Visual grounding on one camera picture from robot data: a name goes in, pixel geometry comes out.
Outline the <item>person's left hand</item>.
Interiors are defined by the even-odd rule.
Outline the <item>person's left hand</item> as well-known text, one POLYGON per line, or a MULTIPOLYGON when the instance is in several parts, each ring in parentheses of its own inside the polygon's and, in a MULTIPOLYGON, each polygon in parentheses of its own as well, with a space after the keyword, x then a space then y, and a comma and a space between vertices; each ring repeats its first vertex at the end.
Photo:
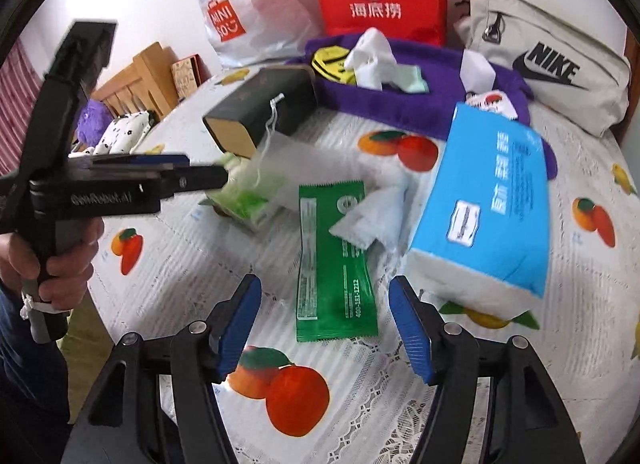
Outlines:
MULTIPOLYGON (((47 260, 49 279, 39 285, 41 300, 57 310, 74 309, 82 302, 103 233, 102 218, 85 220, 81 241, 63 254, 47 260)), ((37 280, 40 272, 40 263, 28 243, 17 233, 2 234, 1 291, 19 298, 23 281, 37 280)))

